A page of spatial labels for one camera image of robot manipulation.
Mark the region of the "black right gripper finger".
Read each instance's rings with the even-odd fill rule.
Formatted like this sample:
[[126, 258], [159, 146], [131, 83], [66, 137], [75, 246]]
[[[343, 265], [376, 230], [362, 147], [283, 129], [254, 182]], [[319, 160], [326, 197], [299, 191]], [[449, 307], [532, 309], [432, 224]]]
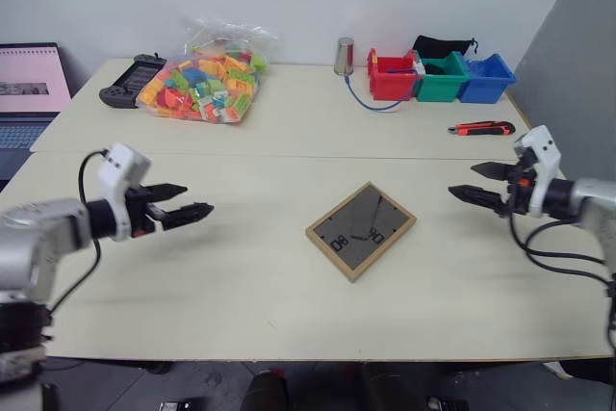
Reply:
[[451, 186], [448, 187], [448, 191], [465, 203], [492, 210], [496, 214], [506, 212], [506, 203], [502, 201], [499, 193], [470, 185]]
[[498, 162], [484, 162], [471, 166], [471, 170], [488, 179], [511, 182], [516, 166]]

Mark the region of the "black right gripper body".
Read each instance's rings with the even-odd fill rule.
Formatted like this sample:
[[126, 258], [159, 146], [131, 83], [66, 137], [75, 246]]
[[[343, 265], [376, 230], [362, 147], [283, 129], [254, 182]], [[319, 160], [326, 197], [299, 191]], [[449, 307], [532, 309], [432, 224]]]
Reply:
[[500, 212], [502, 218], [513, 214], [525, 215], [528, 213], [529, 202], [535, 187], [536, 171], [526, 168], [521, 161], [512, 166], [506, 175], [507, 192], [509, 196], [503, 201]]

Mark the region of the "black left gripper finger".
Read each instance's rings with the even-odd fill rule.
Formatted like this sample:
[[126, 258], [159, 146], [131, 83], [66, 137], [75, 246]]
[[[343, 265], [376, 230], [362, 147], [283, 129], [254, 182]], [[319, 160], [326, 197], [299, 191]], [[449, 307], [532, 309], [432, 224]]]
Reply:
[[215, 210], [208, 203], [195, 202], [177, 210], [163, 212], [160, 223], [165, 231], [199, 222]]
[[187, 190], [188, 190], [187, 187], [174, 185], [170, 183], [147, 186], [145, 188], [145, 191], [146, 191], [145, 201], [148, 203], [167, 201], [179, 194], [185, 193]]

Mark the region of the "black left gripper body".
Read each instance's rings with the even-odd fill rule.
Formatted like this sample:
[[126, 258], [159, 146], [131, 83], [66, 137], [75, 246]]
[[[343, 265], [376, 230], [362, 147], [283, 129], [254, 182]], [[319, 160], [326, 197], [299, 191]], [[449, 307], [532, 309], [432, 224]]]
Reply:
[[139, 186], [125, 193], [125, 205], [130, 220], [130, 237], [137, 238], [153, 233], [155, 222], [165, 225], [165, 213], [155, 212], [150, 204], [165, 199], [166, 185]]

